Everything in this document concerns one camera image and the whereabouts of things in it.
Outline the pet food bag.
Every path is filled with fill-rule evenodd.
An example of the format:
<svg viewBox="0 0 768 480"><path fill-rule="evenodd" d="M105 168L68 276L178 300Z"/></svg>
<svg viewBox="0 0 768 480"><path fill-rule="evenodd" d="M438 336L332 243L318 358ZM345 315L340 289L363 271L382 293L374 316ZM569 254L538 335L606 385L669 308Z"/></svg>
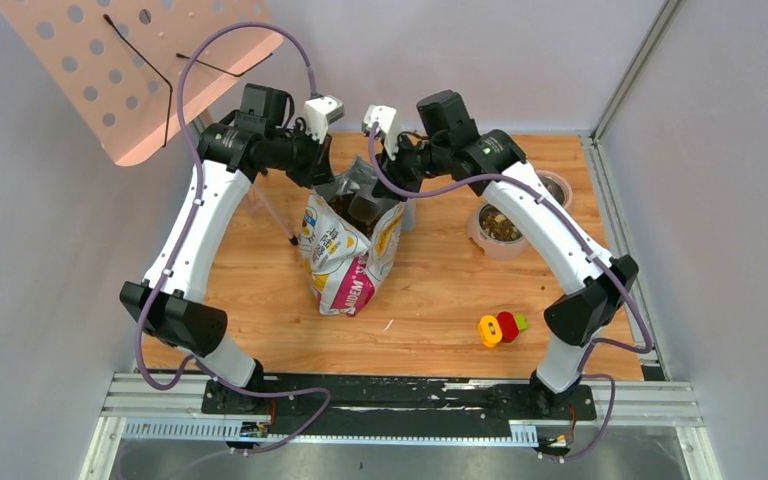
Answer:
<svg viewBox="0 0 768 480"><path fill-rule="evenodd" d="M351 196L372 190L373 167L360 157L334 180L309 194L301 220L299 250L302 267L322 315L357 315L389 275L402 232L404 201L377 222L362 222L348 214Z"/></svg>

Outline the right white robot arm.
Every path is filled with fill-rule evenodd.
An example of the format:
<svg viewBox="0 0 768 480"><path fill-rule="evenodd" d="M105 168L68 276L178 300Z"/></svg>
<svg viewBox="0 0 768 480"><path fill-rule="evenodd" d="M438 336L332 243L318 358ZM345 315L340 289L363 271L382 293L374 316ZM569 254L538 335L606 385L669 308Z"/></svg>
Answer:
<svg viewBox="0 0 768 480"><path fill-rule="evenodd" d="M417 104L424 132L409 139L396 109L370 106L362 121L378 176L376 197L433 197L469 187L502 213L535 248L563 294L544 312L551 331L546 353L532 374L531 403L556 417L571 403L570 389L602 330L620 308L640 316L631 297L639 273L630 255L615 256L589 236L540 181L511 135L479 131L462 96L453 90Z"/></svg>

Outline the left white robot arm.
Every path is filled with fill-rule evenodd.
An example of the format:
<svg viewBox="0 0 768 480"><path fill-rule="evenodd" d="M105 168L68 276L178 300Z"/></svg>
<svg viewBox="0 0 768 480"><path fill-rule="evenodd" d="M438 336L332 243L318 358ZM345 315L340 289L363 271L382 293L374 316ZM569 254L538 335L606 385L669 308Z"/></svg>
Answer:
<svg viewBox="0 0 768 480"><path fill-rule="evenodd" d="M328 129L343 114L333 96L315 95L297 111L289 93L246 85L239 108L199 134L189 190L159 256L141 281L121 288L141 332L230 384L228 400L243 413L258 411L267 389L260 362L231 337L227 313L204 302L215 256L259 174L282 171L302 188L332 180Z"/></svg>

